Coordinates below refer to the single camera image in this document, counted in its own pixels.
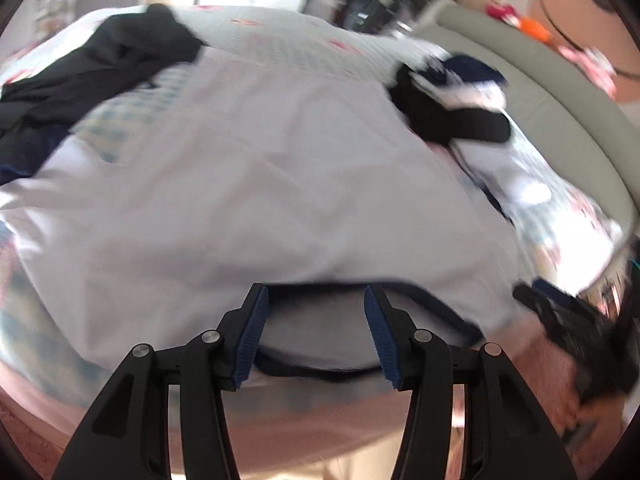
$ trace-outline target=blue gripper pad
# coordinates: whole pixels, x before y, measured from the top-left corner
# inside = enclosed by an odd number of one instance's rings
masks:
[[[364,313],[385,379],[397,389],[401,380],[398,347],[370,285],[364,290]]]
[[[531,288],[561,306],[568,306],[573,300],[571,296],[565,294],[562,290],[558,290],[551,285],[551,283],[546,280],[542,280],[541,278],[535,280],[531,284]]]
[[[236,347],[236,366],[233,382],[236,388],[248,379],[254,364],[255,353],[258,351],[264,324],[269,317],[269,290],[263,286],[255,300],[251,314],[244,326],[242,335]]]

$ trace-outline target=bed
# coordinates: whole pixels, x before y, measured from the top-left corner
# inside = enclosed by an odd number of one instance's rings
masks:
[[[80,45],[106,16],[141,10],[92,12],[9,67],[2,80],[37,72]],[[210,46],[258,62],[335,75],[389,83],[399,61],[420,63],[425,55],[437,52],[437,46],[495,66],[510,82],[508,113],[517,127],[561,177],[591,196],[620,227],[611,267],[624,259],[640,204],[640,170],[633,161],[633,153],[640,148],[638,134],[616,105],[574,67],[517,31],[450,0],[437,0],[426,9],[412,38],[405,40],[358,36],[316,18],[273,9],[201,7],[175,9],[175,13]],[[188,66],[169,68],[158,76],[160,95],[151,98],[144,89],[123,94],[96,108],[74,131],[104,161],[117,162],[130,132],[137,125],[152,123],[155,114],[179,95],[189,76]],[[4,230],[2,239],[10,240],[10,233]],[[2,247],[2,277],[8,286],[0,309],[0,388],[36,415],[47,431],[53,427],[64,444],[110,372],[74,351],[30,286],[15,249],[10,243]],[[527,317],[491,339],[516,359],[540,337],[541,330],[535,319]],[[319,385],[256,374],[251,381],[226,405],[238,462],[245,472],[282,469],[304,457],[340,455],[401,427],[406,412],[406,397],[392,397],[390,386],[380,377]],[[368,420],[371,410],[379,413],[381,406],[388,416]],[[351,431],[340,434],[327,425],[328,416],[339,417]],[[255,435],[269,428],[273,431],[275,417],[281,420],[283,440],[299,440],[302,433],[307,434],[295,456],[280,456],[273,450],[258,456],[252,452]],[[334,434],[330,444],[313,442],[314,435],[326,432]],[[279,443],[278,447],[287,446]]]

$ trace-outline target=navy blue cloth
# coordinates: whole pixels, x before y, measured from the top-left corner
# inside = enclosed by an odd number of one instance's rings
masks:
[[[426,67],[418,70],[418,74],[438,87],[485,82],[501,85],[507,82],[495,68],[466,54],[456,54],[444,61],[428,57],[426,63]]]
[[[68,134],[69,129],[58,124],[23,128],[20,143],[8,142],[2,147],[0,182],[5,184],[16,178],[32,176],[34,169],[40,168]]]
[[[89,40],[34,77],[2,88],[0,185],[35,174],[68,130],[101,102],[176,62],[193,62],[202,42],[168,7],[111,16]]]

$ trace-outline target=wall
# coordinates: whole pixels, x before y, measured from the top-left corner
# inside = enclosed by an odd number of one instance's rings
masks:
[[[36,1],[24,0],[0,36],[0,64],[35,39]]]

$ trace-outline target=white cloth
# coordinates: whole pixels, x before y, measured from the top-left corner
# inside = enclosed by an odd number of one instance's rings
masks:
[[[411,77],[416,85],[447,110],[460,108],[483,108],[491,112],[501,112],[507,105],[507,97],[495,81],[483,83],[462,83],[436,86],[418,73]]]
[[[504,201],[527,206],[551,200],[549,186],[527,171],[511,145],[453,139],[451,148],[458,162],[484,181],[503,205]]]
[[[381,85],[213,49],[119,163],[69,137],[0,204],[60,330],[109,368],[215,327],[253,282],[406,280],[485,333],[520,309],[513,229]]]

